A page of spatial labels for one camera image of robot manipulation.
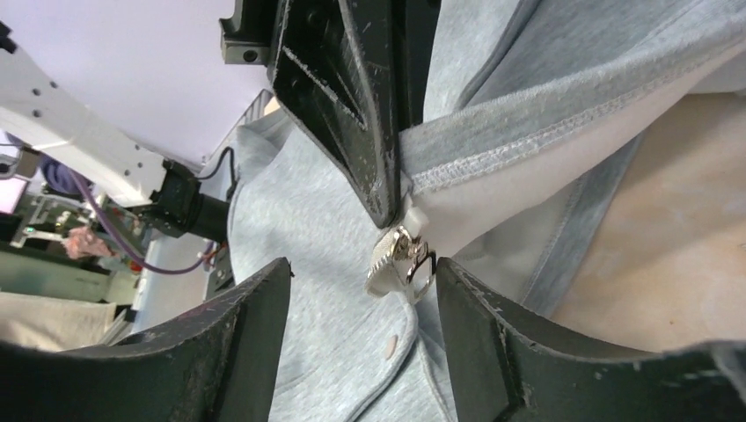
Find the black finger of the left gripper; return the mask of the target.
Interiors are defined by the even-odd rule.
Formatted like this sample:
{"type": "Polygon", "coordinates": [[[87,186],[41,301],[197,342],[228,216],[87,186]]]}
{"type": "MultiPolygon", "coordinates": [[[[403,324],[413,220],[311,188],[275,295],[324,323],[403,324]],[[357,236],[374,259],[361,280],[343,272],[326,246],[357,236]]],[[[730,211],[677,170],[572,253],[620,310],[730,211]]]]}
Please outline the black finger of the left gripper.
{"type": "Polygon", "coordinates": [[[342,171],[374,224],[400,216],[399,133],[423,120],[437,1],[235,3],[223,59],[262,65],[285,112],[342,171]]]}

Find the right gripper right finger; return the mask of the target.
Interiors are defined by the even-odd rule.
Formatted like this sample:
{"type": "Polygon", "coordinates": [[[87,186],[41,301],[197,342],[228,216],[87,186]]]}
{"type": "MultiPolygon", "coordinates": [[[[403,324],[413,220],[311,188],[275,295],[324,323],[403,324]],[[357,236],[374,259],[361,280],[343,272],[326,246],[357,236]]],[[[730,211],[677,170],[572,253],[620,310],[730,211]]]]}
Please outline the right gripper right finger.
{"type": "Polygon", "coordinates": [[[648,353],[582,335],[441,258],[437,299],[462,421],[742,421],[745,344],[648,353]]]}

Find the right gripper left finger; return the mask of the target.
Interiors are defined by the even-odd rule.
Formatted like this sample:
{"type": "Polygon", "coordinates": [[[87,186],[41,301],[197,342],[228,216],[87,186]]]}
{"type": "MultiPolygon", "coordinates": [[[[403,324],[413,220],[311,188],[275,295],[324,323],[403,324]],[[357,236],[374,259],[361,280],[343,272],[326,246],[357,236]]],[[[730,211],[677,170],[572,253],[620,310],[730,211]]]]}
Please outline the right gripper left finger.
{"type": "Polygon", "coordinates": [[[289,309],[278,258],[213,299],[112,346],[1,345],[4,421],[265,421],[289,309]]]}

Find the silver zipper slider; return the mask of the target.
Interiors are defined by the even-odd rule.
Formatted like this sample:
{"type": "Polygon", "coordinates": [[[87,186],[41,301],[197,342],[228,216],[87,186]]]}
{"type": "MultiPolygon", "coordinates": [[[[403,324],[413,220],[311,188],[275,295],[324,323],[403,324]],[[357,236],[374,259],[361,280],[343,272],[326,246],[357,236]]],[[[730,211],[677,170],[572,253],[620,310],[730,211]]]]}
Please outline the silver zipper slider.
{"type": "Polygon", "coordinates": [[[401,293],[416,304],[435,284],[436,265],[435,250],[399,225],[386,231],[374,247],[364,289],[376,298],[401,293]]]}

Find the grey zip-up jacket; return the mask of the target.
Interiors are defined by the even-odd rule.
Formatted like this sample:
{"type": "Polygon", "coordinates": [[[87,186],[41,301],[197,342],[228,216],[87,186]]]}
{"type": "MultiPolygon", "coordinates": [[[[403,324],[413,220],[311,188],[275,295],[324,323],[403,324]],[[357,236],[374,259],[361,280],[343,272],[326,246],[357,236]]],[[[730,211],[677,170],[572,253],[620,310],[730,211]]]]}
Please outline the grey zip-up jacket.
{"type": "MultiPolygon", "coordinates": [[[[509,223],[550,216],[533,275],[563,275],[611,201],[633,137],[745,41],[742,1],[542,1],[503,59],[497,8],[448,1],[425,120],[403,163],[425,238],[460,258],[509,223]]],[[[239,278],[285,257],[295,275],[269,419],[462,421],[438,303],[363,290],[382,236],[332,161],[283,112],[238,130],[229,244],[239,278]]]]}

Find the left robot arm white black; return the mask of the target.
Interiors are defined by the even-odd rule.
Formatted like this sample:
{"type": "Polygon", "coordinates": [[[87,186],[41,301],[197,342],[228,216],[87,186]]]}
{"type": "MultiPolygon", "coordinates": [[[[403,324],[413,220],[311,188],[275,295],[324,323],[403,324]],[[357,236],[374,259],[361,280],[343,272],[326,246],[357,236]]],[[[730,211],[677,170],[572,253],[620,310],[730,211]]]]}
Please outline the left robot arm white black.
{"type": "MultiPolygon", "coordinates": [[[[75,1],[23,1],[21,21],[1,25],[1,128],[28,148],[65,164],[116,204],[143,214],[169,236],[227,237],[228,205],[201,191],[182,163],[143,142],[76,98],[62,79],[39,65],[15,32],[41,11],[56,16],[75,1]]],[[[422,121],[428,56],[440,4],[436,1],[236,1],[221,18],[221,54],[205,56],[181,30],[153,39],[145,24],[117,33],[115,6],[101,4],[77,26],[95,41],[105,76],[132,78],[121,59],[145,47],[172,67],[136,82],[117,100],[140,106],[149,122],[175,107],[182,124],[214,120],[240,89],[218,86],[230,66],[261,66],[280,105],[346,177],[378,228],[401,214],[399,133],[422,121]]]]}

